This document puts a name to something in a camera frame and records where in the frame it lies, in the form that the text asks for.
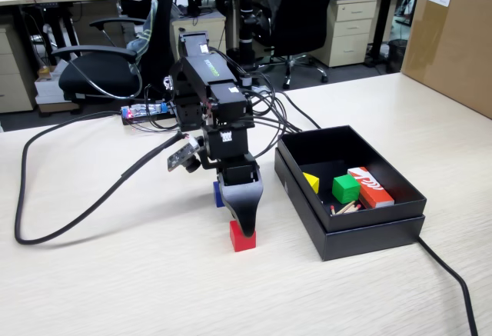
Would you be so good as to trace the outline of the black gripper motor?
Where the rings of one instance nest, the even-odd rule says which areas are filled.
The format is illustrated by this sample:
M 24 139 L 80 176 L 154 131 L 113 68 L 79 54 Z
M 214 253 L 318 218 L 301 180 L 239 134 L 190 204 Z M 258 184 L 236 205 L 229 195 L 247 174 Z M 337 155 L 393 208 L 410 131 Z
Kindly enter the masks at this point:
M 252 154 L 217 160 L 218 187 L 224 205 L 230 210 L 245 237 L 255 233 L 256 215 L 264 186 Z

